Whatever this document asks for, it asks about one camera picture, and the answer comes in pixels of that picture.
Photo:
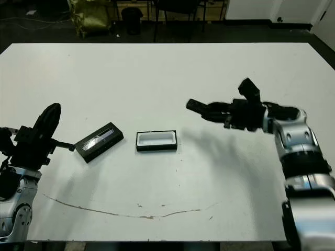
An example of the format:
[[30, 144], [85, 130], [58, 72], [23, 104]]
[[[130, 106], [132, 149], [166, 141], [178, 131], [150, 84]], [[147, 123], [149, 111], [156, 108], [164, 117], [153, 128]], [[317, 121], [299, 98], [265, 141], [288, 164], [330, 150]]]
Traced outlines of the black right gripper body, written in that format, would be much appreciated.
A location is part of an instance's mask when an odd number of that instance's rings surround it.
[[250, 102], [246, 99], [234, 99], [228, 105], [224, 128], [256, 131], [263, 126], [266, 107], [261, 102]]

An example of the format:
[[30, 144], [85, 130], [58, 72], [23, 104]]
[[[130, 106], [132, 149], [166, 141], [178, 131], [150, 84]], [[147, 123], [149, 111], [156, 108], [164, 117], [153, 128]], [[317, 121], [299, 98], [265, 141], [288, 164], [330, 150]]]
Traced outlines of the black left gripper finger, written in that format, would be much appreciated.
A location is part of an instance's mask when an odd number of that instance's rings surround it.
[[44, 118], [44, 136], [51, 139], [60, 121], [61, 105], [53, 103], [46, 109]]
[[51, 140], [57, 128], [57, 103], [49, 105], [38, 117], [33, 130], [37, 139]]

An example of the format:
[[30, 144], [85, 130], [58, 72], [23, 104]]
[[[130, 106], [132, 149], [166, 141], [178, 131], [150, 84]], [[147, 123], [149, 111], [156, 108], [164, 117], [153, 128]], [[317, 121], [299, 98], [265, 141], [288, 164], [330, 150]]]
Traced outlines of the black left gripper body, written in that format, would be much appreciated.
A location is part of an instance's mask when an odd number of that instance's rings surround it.
[[13, 166], [42, 166], [48, 165], [56, 147], [73, 152], [75, 145], [61, 142], [52, 138], [51, 130], [21, 126], [14, 141], [17, 142], [11, 157]]

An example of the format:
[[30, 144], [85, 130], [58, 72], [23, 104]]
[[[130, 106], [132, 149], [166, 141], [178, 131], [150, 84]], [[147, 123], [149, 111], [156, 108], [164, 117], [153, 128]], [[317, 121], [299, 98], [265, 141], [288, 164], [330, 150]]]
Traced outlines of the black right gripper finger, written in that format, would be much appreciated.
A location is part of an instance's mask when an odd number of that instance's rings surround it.
[[225, 111], [204, 111], [201, 113], [201, 117], [207, 121], [214, 123], [225, 123], [225, 121], [230, 117], [230, 112]]
[[231, 104], [225, 102], [211, 102], [208, 104], [210, 111], [230, 111]]

